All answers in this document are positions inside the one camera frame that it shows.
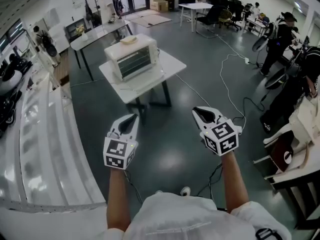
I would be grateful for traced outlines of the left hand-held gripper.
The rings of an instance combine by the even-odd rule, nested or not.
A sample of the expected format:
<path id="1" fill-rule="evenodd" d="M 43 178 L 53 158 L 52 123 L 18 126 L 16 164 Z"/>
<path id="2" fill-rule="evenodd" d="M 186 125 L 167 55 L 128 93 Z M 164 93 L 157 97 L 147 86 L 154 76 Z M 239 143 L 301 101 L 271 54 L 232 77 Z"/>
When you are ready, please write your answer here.
<path id="1" fill-rule="evenodd" d="M 127 114 L 116 119 L 104 139 L 103 161 L 107 167 L 126 170 L 135 156 L 140 117 Z"/>

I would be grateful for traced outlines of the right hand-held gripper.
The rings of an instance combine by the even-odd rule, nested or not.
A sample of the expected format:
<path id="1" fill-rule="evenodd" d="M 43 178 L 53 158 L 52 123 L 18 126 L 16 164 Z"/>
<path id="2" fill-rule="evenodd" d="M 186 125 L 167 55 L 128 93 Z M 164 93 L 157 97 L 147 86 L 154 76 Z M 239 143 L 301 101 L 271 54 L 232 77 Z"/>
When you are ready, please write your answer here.
<path id="1" fill-rule="evenodd" d="M 234 151 L 239 146 L 239 135 L 242 127 L 234 125 L 231 119 L 213 125 L 222 117 L 219 110 L 208 106 L 196 106 L 192 109 L 192 116 L 204 140 L 205 146 L 218 156 Z"/>

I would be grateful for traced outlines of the glass oven door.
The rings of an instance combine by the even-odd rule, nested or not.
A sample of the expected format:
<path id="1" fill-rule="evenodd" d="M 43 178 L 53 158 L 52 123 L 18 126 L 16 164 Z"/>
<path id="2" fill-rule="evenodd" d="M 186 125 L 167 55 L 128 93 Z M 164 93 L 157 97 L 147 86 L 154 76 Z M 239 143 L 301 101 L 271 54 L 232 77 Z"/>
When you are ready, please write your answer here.
<path id="1" fill-rule="evenodd" d="M 164 72 L 159 67 L 153 67 L 125 81 L 125 84 L 133 91 L 139 92 L 151 84 L 161 80 Z"/>

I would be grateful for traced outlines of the person's right forearm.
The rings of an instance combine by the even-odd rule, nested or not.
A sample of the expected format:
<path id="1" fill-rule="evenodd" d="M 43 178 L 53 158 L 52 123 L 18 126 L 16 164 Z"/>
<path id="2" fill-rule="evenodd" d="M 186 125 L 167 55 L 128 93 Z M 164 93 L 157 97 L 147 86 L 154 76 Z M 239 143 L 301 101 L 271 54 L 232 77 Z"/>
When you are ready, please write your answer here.
<path id="1" fill-rule="evenodd" d="M 249 195 L 234 152 L 224 154 L 221 157 L 221 164 L 226 209 L 231 213 L 234 209 L 248 203 Z"/>

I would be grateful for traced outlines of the person's left forearm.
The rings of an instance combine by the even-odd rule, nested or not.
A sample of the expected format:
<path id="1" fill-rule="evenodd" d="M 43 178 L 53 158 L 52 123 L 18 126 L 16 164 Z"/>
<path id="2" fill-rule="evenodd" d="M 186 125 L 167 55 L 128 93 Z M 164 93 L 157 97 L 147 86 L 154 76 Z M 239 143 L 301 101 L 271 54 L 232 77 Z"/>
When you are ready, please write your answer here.
<path id="1" fill-rule="evenodd" d="M 116 168 L 110 169 L 106 220 L 108 229 L 118 229 L 123 232 L 131 223 L 125 174 L 123 170 Z"/>

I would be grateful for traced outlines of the white toaster oven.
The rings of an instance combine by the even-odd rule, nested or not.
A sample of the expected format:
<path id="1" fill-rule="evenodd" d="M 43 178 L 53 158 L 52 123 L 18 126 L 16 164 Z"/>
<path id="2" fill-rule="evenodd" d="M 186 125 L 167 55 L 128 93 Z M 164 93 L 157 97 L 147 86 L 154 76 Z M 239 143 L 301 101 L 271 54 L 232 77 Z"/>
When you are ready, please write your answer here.
<path id="1" fill-rule="evenodd" d="M 125 45 L 119 41 L 104 49 L 113 73 L 121 81 L 149 70 L 159 61 L 157 41 L 143 33 L 135 36 L 135 43 Z"/>

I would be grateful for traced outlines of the white marble table black legs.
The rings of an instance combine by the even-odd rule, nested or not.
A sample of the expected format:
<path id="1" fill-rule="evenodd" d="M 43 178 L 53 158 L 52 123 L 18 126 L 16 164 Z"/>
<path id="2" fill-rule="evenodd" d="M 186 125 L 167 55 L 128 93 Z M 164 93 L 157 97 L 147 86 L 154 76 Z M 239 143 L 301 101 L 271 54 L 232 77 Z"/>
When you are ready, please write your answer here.
<path id="1" fill-rule="evenodd" d="M 165 102 L 149 101 L 148 104 L 150 106 L 170 108 L 172 106 L 172 102 L 167 80 L 186 69 L 187 66 L 167 52 L 160 50 L 159 61 L 153 67 L 161 68 L 164 72 L 164 77 L 141 91 L 134 91 L 126 85 L 125 81 L 120 81 L 120 79 L 113 73 L 110 61 L 99 66 L 99 70 L 102 72 L 103 76 L 112 86 L 113 90 L 117 93 L 122 102 L 126 105 L 127 109 L 130 110 L 135 108 L 138 110 L 140 121 L 143 125 L 146 123 L 148 106 L 141 103 L 140 97 L 156 86 L 162 85 Z"/>

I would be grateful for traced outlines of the white shelf rack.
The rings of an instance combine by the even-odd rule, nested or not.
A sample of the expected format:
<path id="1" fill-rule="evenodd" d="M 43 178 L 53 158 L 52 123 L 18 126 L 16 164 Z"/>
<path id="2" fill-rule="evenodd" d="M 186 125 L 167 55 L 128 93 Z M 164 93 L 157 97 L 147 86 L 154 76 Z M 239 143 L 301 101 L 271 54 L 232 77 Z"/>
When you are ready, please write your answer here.
<path id="1" fill-rule="evenodd" d="M 87 161 L 72 100 L 49 75 L 26 76 L 15 117 L 0 138 L 0 208 L 72 213 L 106 201 Z"/>

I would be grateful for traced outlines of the round black pan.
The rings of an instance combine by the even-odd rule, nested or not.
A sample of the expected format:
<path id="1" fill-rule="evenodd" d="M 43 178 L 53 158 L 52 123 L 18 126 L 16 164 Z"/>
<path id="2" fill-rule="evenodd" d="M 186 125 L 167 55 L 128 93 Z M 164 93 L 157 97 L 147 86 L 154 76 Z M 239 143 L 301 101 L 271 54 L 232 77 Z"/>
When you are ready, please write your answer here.
<path id="1" fill-rule="evenodd" d="M 266 83 L 265 88 L 267 90 L 275 90 L 283 85 L 288 79 L 287 70 L 285 68 L 280 69 L 275 73 Z"/>
<path id="2" fill-rule="evenodd" d="M 265 35 L 261 36 L 252 46 L 253 52 L 260 52 L 269 42 L 269 38 Z"/>

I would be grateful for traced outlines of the dark box white round mark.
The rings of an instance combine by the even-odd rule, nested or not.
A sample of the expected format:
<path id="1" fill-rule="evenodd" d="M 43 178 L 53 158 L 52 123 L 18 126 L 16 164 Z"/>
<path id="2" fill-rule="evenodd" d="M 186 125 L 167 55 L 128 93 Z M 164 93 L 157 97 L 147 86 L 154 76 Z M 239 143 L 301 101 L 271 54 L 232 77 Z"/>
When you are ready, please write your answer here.
<path id="1" fill-rule="evenodd" d="M 294 153 L 291 146 L 293 139 L 294 134 L 292 131 L 285 132 L 274 143 L 270 153 L 271 160 L 281 172 L 284 172 L 291 163 Z"/>

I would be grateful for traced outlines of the slice of bread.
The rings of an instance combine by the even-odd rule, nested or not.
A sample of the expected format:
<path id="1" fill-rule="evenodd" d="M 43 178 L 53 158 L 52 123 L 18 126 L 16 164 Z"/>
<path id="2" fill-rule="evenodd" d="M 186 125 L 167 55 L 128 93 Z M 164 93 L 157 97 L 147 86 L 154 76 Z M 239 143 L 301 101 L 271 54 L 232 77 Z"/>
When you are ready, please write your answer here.
<path id="1" fill-rule="evenodd" d="M 130 45 L 137 41 L 137 37 L 135 35 L 126 36 L 125 38 L 121 39 L 120 42 L 124 45 Z"/>

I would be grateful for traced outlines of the black sled-base chair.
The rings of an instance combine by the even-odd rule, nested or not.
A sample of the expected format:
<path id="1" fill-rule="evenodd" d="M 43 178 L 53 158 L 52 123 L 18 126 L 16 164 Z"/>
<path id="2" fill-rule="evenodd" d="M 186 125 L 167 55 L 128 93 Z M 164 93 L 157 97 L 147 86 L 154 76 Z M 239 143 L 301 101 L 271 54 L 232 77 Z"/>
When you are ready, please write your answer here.
<path id="1" fill-rule="evenodd" d="M 206 38 L 206 39 L 211 39 L 211 38 L 216 38 L 219 35 L 216 34 L 213 30 L 211 30 L 209 28 L 209 26 L 215 25 L 219 23 L 219 18 L 220 15 L 222 13 L 222 11 L 225 9 L 225 7 L 223 5 L 213 5 L 208 13 L 204 13 L 204 12 L 197 12 L 196 13 L 196 17 L 195 17 L 195 27 L 194 30 L 197 34 L 199 34 L 200 36 Z M 198 27 L 198 23 L 202 23 L 205 26 L 205 29 L 212 33 L 211 36 L 205 35 L 202 32 L 197 30 Z"/>

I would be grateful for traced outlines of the white vase with flowers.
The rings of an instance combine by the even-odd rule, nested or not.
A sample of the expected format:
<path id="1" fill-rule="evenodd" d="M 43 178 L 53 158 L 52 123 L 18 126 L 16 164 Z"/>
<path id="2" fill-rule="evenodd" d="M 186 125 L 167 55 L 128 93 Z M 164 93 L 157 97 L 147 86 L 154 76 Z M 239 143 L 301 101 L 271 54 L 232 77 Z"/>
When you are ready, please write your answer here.
<path id="1" fill-rule="evenodd" d="M 78 36 L 81 36 L 82 40 L 85 42 L 88 40 L 88 36 L 86 34 L 86 28 L 83 24 L 77 26 L 75 28 L 75 32 Z"/>

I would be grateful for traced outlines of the yellow mesh chair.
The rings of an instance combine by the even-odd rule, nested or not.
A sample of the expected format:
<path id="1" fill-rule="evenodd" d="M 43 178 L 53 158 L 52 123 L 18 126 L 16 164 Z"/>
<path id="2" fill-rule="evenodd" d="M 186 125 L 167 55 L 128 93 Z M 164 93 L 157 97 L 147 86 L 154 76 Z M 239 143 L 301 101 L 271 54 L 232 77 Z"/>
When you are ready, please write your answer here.
<path id="1" fill-rule="evenodd" d="M 221 28 L 224 24 L 230 23 L 233 14 L 228 9 L 223 9 L 218 17 L 219 28 Z"/>

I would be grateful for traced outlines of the person's white shirt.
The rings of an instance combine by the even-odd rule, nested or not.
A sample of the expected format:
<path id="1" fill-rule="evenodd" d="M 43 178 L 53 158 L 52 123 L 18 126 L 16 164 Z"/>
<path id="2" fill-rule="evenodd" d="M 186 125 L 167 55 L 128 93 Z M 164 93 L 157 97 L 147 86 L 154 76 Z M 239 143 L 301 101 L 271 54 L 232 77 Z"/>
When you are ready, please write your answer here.
<path id="1" fill-rule="evenodd" d="M 228 213 L 211 199 L 163 192 L 144 201 L 126 231 L 107 229 L 94 240 L 257 240 L 256 231 L 265 228 L 292 240 L 289 230 L 257 202 Z"/>

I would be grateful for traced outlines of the small white desk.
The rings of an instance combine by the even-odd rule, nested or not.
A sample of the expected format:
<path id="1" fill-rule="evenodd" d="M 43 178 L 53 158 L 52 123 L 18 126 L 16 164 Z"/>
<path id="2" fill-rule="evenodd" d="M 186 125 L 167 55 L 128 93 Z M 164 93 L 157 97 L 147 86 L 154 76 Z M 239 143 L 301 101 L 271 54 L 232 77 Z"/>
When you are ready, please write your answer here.
<path id="1" fill-rule="evenodd" d="M 266 28 L 267 26 L 265 24 L 260 22 L 258 19 L 252 17 L 248 17 L 246 19 L 243 27 L 243 29 L 247 31 L 251 29 L 254 33 L 257 33 L 258 37 L 261 37 L 264 34 Z"/>

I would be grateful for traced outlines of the white side table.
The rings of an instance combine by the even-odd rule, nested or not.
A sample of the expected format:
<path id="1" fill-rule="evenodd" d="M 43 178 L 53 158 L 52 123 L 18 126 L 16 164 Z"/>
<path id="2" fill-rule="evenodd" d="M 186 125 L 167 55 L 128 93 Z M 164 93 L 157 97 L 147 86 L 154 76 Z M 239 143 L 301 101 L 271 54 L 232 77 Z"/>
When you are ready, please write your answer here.
<path id="1" fill-rule="evenodd" d="M 297 143 L 293 138 L 291 147 Z M 263 177 L 275 191 L 285 191 L 296 211 L 297 230 L 320 228 L 320 147 L 309 145 L 309 159 L 303 169 L 297 167 L 304 161 L 306 151 L 293 153 L 288 168 L 281 172 L 271 159 L 274 144 L 264 147 L 266 156 L 254 160 L 253 164 L 264 168 Z"/>

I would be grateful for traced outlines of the black office chair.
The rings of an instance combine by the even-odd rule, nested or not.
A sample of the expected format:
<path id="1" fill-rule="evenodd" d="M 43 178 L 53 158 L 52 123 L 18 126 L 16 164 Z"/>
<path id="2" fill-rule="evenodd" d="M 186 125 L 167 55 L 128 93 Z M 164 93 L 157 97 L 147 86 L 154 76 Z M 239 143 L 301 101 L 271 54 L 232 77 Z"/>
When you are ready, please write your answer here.
<path id="1" fill-rule="evenodd" d="M 232 17 L 226 23 L 227 28 L 229 28 L 229 26 L 233 26 L 236 28 L 237 32 L 242 30 L 242 27 L 237 24 L 237 22 L 241 22 L 243 20 L 244 6 L 242 5 L 242 2 L 239 0 L 232 0 L 229 3 L 229 10 L 232 13 Z"/>

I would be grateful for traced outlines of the cardboard floor sheet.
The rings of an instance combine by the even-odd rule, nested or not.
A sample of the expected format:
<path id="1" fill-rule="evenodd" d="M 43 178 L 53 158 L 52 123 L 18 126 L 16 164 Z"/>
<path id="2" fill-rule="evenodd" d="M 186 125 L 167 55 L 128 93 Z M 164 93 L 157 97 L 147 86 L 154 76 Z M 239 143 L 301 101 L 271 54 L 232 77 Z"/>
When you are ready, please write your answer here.
<path id="1" fill-rule="evenodd" d="M 167 23 L 172 21 L 170 18 L 166 18 L 163 16 L 160 16 L 158 14 L 152 14 L 152 15 L 147 15 L 147 16 L 142 16 L 139 18 L 135 18 L 131 20 L 131 23 L 138 24 L 140 26 L 143 26 L 145 28 L 150 28 L 162 23 Z"/>

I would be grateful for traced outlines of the cardboard boxes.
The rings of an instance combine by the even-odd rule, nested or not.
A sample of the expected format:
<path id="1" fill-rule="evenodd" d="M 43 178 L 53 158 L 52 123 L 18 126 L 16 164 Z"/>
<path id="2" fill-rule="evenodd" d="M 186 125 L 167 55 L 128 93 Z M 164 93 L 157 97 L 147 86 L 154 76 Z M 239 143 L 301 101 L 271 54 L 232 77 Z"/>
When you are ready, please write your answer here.
<path id="1" fill-rule="evenodd" d="M 151 10 L 163 13 L 169 10 L 168 2 L 166 0 L 149 0 L 149 7 Z"/>

